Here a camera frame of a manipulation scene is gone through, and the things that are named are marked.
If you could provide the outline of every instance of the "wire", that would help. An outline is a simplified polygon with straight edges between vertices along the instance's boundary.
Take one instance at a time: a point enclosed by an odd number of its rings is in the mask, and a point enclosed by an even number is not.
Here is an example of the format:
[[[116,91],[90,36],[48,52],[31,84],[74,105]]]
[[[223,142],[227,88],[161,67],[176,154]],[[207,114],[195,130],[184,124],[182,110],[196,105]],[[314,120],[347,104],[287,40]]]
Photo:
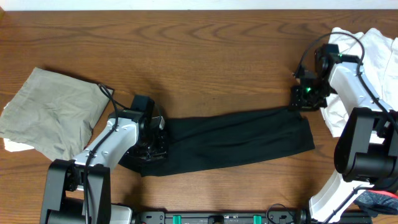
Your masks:
[[[119,122],[119,111],[118,108],[116,106],[116,101],[113,99],[112,95],[110,94],[110,92],[108,91],[108,89],[106,88],[106,86],[102,83],[98,84],[100,90],[109,98],[109,100],[111,100],[112,104],[113,104],[113,108],[114,108],[114,113],[115,113],[115,122],[114,125],[112,126],[111,130],[109,130],[108,133],[106,133],[106,135],[99,140],[98,144],[94,146],[94,148],[92,150],[90,150],[88,152],[88,157],[87,157],[87,161],[86,161],[86,166],[84,169],[84,179],[83,179],[83,191],[84,191],[84,198],[85,198],[85,220],[86,220],[86,224],[90,224],[90,208],[89,208],[89,203],[88,203],[88,166],[90,165],[90,162],[92,160],[92,158],[94,158],[95,153],[97,152],[98,148],[102,145],[102,143],[105,142],[105,140],[114,132],[116,131],[116,128],[118,127],[118,122]]]
[[[287,212],[287,213],[292,217],[292,219],[293,219],[293,221],[290,222],[290,223],[293,223],[293,222],[294,222],[294,215],[291,214],[291,212],[289,211],[289,209],[287,209],[286,206],[285,206],[285,205],[282,205],[281,203],[275,203],[275,204],[271,205],[271,206],[268,208],[268,210],[267,210],[267,212],[266,212],[266,218],[268,219],[268,221],[271,222],[272,224],[276,224],[274,221],[272,221],[272,220],[269,218],[269,210],[271,210],[271,209],[272,209],[274,206],[276,206],[276,205],[279,205],[279,206],[282,206],[282,207],[285,208],[286,212]]]
[[[362,77],[362,72],[360,72],[360,68],[361,65],[363,63],[363,58],[365,57],[365,48],[363,46],[363,44],[361,43],[361,41],[359,41],[358,38],[356,38],[355,36],[351,35],[351,34],[347,34],[344,32],[331,32],[328,34],[324,34],[322,36],[320,36],[317,40],[314,40],[305,50],[304,54],[302,55],[301,59],[300,59],[300,63],[298,64],[298,67],[296,69],[296,73],[299,71],[299,68],[301,66],[301,64],[304,61],[304,58],[307,56],[308,51],[317,43],[319,42],[319,40],[321,40],[324,37],[328,37],[330,35],[333,34],[342,34],[342,35],[347,35],[351,38],[353,38],[354,40],[357,41],[357,43],[361,46],[361,50],[362,50],[362,54],[361,54],[361,58],[359,59],[359,62],[356,66],[356,76],[359,78],[359,81],[361,82],[363,88],[366,90],[366,92],[369,94],[369,96],[372,98],[373,102],[380,108],[380,110],[383,112],[384,116],[388,119],[388,121],[392,124],[392,126],[394,127],[395,131],[398,134],[398,124],[396,123],[396,121],[394,120],[394,118],[391,116],[391,114],[388,113],[388,111],[383,107],[383,105],[380,104],[379,102],[379,98],[376,98],[372,91],[369,89],[369,87],[367,86],[367,84],[364,82],[363,77]],[[391,188],[392,186],[394,186],[396,184],[396,182],[398,181],[398,178],[395,179],[395,181],[392,182],[392,184],[390,184],[388,187],[383,187],[383,188],[379,188],[379,189],[374,189],[372,187],[356,187],[351,193],[350,195],[344,200],[344,202],[336,209],[333,211],[333,213],[326,219],[326,221],[324,221],[323,223],[326,224],[328,223],[350,200],[352,197],[354,197],[354,195],[356,195],[358,193],[358,191],[360,190],[388,190],[389,188]]]

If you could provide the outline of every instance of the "black cable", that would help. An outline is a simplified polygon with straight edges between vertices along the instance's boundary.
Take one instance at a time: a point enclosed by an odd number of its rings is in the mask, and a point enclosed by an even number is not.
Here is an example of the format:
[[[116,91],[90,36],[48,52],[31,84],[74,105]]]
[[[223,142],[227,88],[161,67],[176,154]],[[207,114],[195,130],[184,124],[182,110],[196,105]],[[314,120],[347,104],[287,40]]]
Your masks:
[[[101,90],[102,93],[104,93],[105,96],[107,96],[107,97],[110,99],[111,96],[109,96],[109,95],[104,91],[104,89],[108,90],[105,86],[100,87],[99,89]],[[114,100],[114,102],[115,102],[117,105],[121,106],[123,109],[129,109],[127,106],[122,105],[121,103],[117,102],[116,100]]]
[[[386,118],[388,119],[388,121],[392,124],[392,126],[394,127],[395,131],[398,134],[398,124],[395,122],[394,118],[391,116],[391,114],[388,113],[388,111],[383,107],[383,105],[380,104],[379,102],[379,98],[376,98],[372,91],[369,89],[369,87],[367,86],[367,84],[364,82],[363,78],[362,78],[362,72],[360,72],[360,68],[363,62],[363,58],[365,57],[365,48],[363,46],[363,44],[361,43],[361,41],[359,41],[358,38],[356,38],[355,36],[351,35],[351,34],[347,34],[344,32],[331,32],[325,35],[320,36],[317,40],[314,40],[309,46],[308,48],[305,50],[304,54],[302,55],[301,59],[300,59],[300,63],[298,64],[298,67],[296,69],[296,73],[298,72],[301,64],[304,61],[305,56],[307,56],[308,51],[317,43],[319,42],[319,40],[321,40],[324,37],[328,37],[330,35],[333,34],[342,34],[342,35],[347,35],[351,38],[353,38],[354,40],[357,41],[357,43],[361,46],[361,50],[362,50],[362,54],[361,54],[361,58],[359,59],[359,62],[356,66],[356,76],[359,78],[359,81],[361,82],[363,88],[366,90],[366,92],[369,94],[369,96],[372,98],[373,102],[380,108],[380,110],[383,112],[383,115],[386,116]],[[388,187],[383,187],[380,189],[374,189],[372,187],[356,187],[352,193],[344,200],[344,202],[336,209],[333,211],[333,213],[326,219],[326,221],[324,221],[323,223],[326,224],[328,223],[348,202],[349,200],[354,197],[354,195],[356,195],[358,193],[359,190],[388,190],[389,188],[391,188],[393,185],[395,185],[395,183],[398,181],[398,178],[396,178],[395,181],[392,182],[391,185],[389,185]]]
[[[271,205],[271,206],[268,208],[268,210],[267,210],[267,212],[266,212],[266,218],[268,219],[268,221],[271,222],[272,224],[276,224],[274,221],[272,221],[272,220],[269,218],[269,210],[271,210],[271,209],[272,209],[274,206],[276,206],[276,205],[279,205],[279,206],[282,206],[282,207],[285,208],[286,212],[287,212],[287,213],[292,217],[292,219],[293,219],[293,221],[290,222],[290,223],[293,223],[293,222],[294,222],[294,215],[291,214],[291,212],[289,211],[289,209],[287,209],[286,206],[285,206],[285,205],[282,205],[281,203],[275,203],[275,204]]]
[[[109,130],[106,135],[99,140],[98,144],[94,146],[94,148],[90,151],[88,151],[88,157],[86,161],[86,166],[84,169],[84,179],[83,179],[83,191],[84,191],[84,198],[85,198],[85,218],[86,218],[86,224],[90,224],[90,209],[88,205],[88,166],[90,165],[90,162],[92,158],[94,158],[95,153],[97,152],[98,148],[102,145],[102,143],[105,142],[105,140],[114,132],[116,131],[116,128],[118,127],[118,121],[119,121],[119,112],[118,108],[116,106],[116,101],[113,99],[112,95],[106,88],[106,86],[102,83],[98,84],[100,90],[111,100],[113,107],[114,107],[114,113],[115,113],[115,122],[114,125],[112,126],[111,130]]]

